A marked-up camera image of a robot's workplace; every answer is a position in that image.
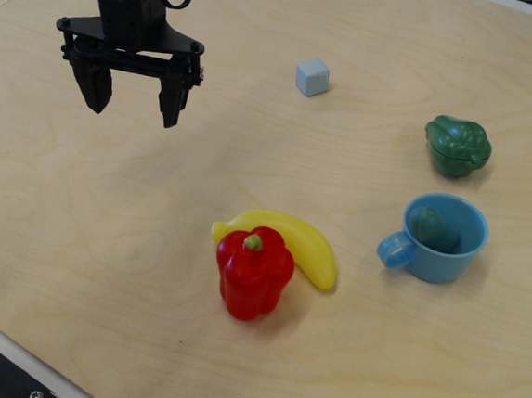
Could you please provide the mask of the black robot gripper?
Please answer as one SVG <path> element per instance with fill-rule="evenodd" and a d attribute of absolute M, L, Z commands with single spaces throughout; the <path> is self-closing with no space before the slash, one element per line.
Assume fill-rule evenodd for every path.
<path fill-rule="evenodd" d="M 65 41 L 63 58 L 87 107 L 101 113 L 112 96 L 110 69 L 160 78 L 160 111 L 165 128 L 177 125 L 191 86 L 204 79 L 204 45 L 166 21 L 167 0 L 97 0 L 97 17 L 57 22 Z"/>

